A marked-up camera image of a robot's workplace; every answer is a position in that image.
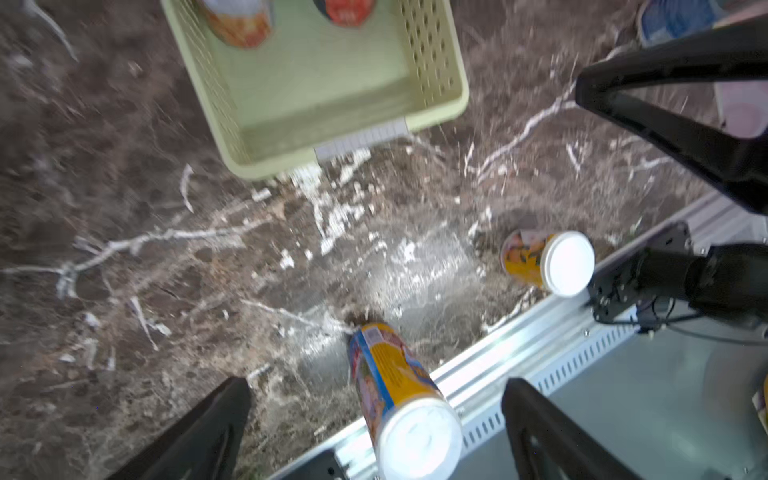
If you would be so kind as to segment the blue lid pencil jar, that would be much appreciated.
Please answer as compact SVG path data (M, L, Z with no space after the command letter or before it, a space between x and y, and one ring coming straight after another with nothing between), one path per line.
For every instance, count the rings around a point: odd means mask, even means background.
M643 48L709 30L748 4L737 0L646 0L635 17L635 30Z

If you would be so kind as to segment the white lid can back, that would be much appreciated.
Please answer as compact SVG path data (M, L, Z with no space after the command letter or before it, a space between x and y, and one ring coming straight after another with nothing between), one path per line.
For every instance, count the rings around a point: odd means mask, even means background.
M269 0L200 0L198 6L213 33L230 46L257 48L275 29Z

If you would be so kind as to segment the green lid vegetable can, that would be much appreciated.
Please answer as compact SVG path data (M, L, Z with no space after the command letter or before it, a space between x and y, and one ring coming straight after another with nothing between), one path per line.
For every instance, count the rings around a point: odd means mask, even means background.
M372 14L375 0L314 0L319 12L341 27L359 27Z

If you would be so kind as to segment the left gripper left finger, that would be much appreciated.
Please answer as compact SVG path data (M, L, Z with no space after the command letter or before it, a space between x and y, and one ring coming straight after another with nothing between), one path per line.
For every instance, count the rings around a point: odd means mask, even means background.
M230 377L112 479L231 479L251 407L247 381Z

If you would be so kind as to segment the green plastic basket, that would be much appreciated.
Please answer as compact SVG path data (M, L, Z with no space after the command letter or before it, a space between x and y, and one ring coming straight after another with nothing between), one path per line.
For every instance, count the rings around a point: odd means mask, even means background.
M163 10L223 163L258 180L460 116L469 87L451 5L379 1L334 25L311 1L278 1L259 46L220 39L198 1Z

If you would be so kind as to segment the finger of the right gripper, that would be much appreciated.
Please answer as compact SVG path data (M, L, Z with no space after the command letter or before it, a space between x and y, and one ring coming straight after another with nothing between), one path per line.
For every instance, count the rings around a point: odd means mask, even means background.
M648 141L743 208L764 213L765 133L737 138L628 92L654 85L766 77L767 18L758 16L589 66L577 77L575 101Z

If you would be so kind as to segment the white lid yellow can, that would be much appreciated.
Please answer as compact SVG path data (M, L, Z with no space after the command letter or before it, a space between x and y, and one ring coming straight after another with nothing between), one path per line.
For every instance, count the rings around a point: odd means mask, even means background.
M375 322L348 342L351 379L383 479L448 479L463 449L462 426L399 334Z

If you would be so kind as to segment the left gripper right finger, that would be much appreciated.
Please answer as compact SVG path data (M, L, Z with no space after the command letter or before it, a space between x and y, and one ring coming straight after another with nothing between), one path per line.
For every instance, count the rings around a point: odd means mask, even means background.
M523 378L501 401L520 479L637 479L639 476Z

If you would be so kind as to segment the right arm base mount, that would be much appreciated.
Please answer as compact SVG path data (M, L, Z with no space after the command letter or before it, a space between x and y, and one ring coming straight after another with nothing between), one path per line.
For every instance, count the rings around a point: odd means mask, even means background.
M593 319L609 326L629 325L641 329L658 329L660 314L652 312L655 295L641 285L641 264L648 253L672 252L690 254L691 235L688 224L677 221L659 233L642 240L636 247L627 246L617 260L599 267L587 286Z

